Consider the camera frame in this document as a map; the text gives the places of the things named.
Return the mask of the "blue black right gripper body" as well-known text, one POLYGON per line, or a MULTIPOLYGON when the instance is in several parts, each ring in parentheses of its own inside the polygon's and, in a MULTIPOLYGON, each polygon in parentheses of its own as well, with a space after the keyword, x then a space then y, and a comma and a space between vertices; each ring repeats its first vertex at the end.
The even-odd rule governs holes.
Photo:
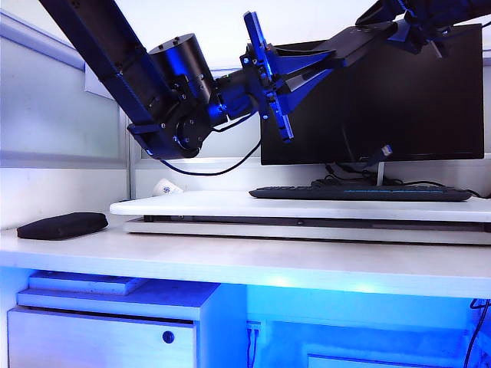
POLYGON ((396 22, 396 31, 387 43, 411 54, 419 54, 423 46, 429 45, 438 58, 448 56, 444 34, 473 14, 472 1, 394 1, 394 4, 394 14, 404 17, 396 22))

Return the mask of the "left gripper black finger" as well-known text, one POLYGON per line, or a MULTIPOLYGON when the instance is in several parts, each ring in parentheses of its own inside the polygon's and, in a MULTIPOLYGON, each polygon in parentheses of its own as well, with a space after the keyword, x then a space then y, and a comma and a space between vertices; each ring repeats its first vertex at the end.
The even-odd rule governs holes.
POLYGON ((272 46, 272 73, 291 74, 305 68, 339 67, 336 49, 328 40, 306 41, 272 46))

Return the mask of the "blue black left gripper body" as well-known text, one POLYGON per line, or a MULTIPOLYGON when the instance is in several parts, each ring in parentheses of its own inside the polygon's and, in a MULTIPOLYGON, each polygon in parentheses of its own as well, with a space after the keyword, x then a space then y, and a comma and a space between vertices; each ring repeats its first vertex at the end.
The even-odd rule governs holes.
POLYGON ((268 53, 268 46, 257 14, 243 16, 250 43, 240 57, 242 68, 216 79, 216 91, 221 107, 229 119, 250 117, 255 113, 267 121, 275 121, 280 137, 289 142, 294 135, 286 109, 281 106, 277 93, 277 79, 268 53))

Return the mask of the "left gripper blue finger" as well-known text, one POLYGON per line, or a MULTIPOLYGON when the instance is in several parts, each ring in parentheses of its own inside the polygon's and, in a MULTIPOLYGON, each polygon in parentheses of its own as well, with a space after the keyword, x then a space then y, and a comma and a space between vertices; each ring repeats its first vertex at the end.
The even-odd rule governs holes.
POLYGON ((309 92, 333 69, 344 67, 344 58, 335 56, 281 57, 281 77, 288 90, 281 93, 282 114, 291 113, 309 92))

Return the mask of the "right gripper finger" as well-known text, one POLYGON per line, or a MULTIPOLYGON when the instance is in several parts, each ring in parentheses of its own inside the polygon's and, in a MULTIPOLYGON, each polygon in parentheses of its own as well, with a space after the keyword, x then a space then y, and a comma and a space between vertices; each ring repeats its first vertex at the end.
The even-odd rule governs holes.
POLYGON ((404 12, 405 7, 398 0, 378 0, 357 19, 355 25, 365 26, 393 21, 404 12))

